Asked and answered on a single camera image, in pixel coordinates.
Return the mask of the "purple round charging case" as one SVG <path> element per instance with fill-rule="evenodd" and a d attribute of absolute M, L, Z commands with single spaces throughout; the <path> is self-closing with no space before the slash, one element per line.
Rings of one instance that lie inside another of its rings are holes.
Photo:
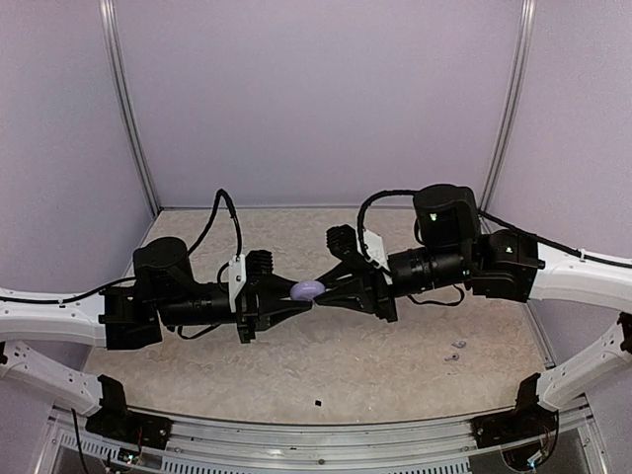
<path fill-rule="evenodd" d="M 294 284 L 289 296 L 292 301 L 313 301 L 325 292 L 326 286 L 321 281 L 308 279 Z"/>

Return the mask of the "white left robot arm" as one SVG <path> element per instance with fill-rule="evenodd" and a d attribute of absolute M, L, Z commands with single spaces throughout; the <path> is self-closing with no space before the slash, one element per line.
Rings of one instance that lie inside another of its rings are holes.
<path fill-rule="evenodd" d="M 240 254 L 225 283 L 198 282 L 185 242 L 159 238 L 133 253 L 134 275 L 83 294 L 1 291 L 1 375 L 43 390 L 61 405 L 96 417 L 119 439 L 138 429 L 117 380 L 74 370 L 31 348 L 33 341 L 77 343 L 108 351 L 158 344 L 163 330 L 232 324 L 242 343 L 311 310 L 293 300 L 292 281 L 273 273 L 267 251 Z"/>

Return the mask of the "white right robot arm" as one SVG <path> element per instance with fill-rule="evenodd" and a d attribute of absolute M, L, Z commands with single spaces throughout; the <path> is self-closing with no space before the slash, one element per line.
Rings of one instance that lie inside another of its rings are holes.
<path fill-rule="evenodd" d="M 416 212 L 414 234 L 421 245 L 385 254 L 368 244 L 369 207 L 382 198 L 409 197 Z M 439 184 L 422 190 L 388 190 L 368 197 L 356 226 L 327 233 L 339 264 L 321 276 L 321 306 L 342 307 L 393 322 L 395 301 L 456 285 L 474 295 L 520 303 L 566 300 L 616 310 L 618 319 L 595 342 L 560 366 L 524 379 L 505 428 L 525 438 L 539 427 L 543 410 L 556 412 L 607 376 L 631 364 L 631 264 L 544 239 L 504 221 L 484 234 L 471 189 Z"/>

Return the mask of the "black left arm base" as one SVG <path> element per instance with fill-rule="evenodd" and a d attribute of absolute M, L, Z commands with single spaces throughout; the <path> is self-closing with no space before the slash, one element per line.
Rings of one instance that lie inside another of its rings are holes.
<path fill-rule="evenodd" d="M 99 375 L 97 380 L 102 389 L 99 410 L 87 418 L 85 430 L 136 446 L 164 450 L 173 422 L 166 417 L 129 409 L 119 381 L 106 375 Z"/>

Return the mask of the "silver front aluminium rail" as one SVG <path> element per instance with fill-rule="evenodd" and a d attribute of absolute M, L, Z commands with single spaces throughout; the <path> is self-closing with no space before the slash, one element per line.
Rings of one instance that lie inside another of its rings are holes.
<path fill-rule="evenodd" d="M 38 473 L 507 473 L 511 447 L 478 447 L 468 415 L 368 425 L 275 425 L 170 414 L 164 449 L 137 464 L 126 444 L 73 431 L 53 408 Z"/>

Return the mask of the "left silver frame post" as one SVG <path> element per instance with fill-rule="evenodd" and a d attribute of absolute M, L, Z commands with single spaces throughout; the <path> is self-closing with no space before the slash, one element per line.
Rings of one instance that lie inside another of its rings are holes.
<path fill-rule="evenodd" d="M 130 149 L 132 163 L 136 170 L 140 188 L 149 212 L 153 218 L 156 218 L 162 210 L 162 206 L 150 172 L 149 164 L 145 157 L 131 95 L 129 93 L 119 37 L 116 2 L 113 0 L 101 0 L 99 2 L 99 12 L 122 126 Z"/>

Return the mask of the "silver frame post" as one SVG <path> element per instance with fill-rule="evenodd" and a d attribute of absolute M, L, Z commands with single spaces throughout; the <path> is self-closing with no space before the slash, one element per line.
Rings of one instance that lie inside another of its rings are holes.
<path fill-rule="evenodd" d="M 514 128 L 514 121 L 519 107 L 524 75 L 528 63 L 535 23 L 536 5 L 537 2 L 535 0 L 523 0 L 521 2 L 509 85 L 497 137 L 493 147 L 490 167 L 486 175 L 480 200 L 480 207 L 484 211 L 489 210 L 491 207 L 507 158 L 508 148 Z"/>
<path fill-rule="evenodd" d="M 99 2 L 99 12 L 122 126 L 130 149 L 132 163 L 136 170 L 140 188 L 149 212 L 153 218 L 156 218 L 162 210 L 162 206 L 150 172 L 149 164 L 145 157 L 131 95 L 129 93 L 119 37 L 116 2 L 113 0 L 101 0 Z"/>

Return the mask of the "right silver frame post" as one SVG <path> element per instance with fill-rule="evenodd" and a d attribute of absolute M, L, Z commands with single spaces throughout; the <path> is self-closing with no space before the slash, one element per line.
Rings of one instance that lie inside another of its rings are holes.
<path fill-rule="evenodd" d="M 521 2 L 509 85 L 497 137 L 493 147 L 490 167 L 486 175 L 480 200 L 480 207 L 484 211 L 489 210 L 491 207 L 507 158 L 508 148 L 514 128 L 514 121 L 519 107 L 524 75 L 528 63 L 535 23 L 536 5 L 537 2 L 535 0 L 523 0 Z"/>

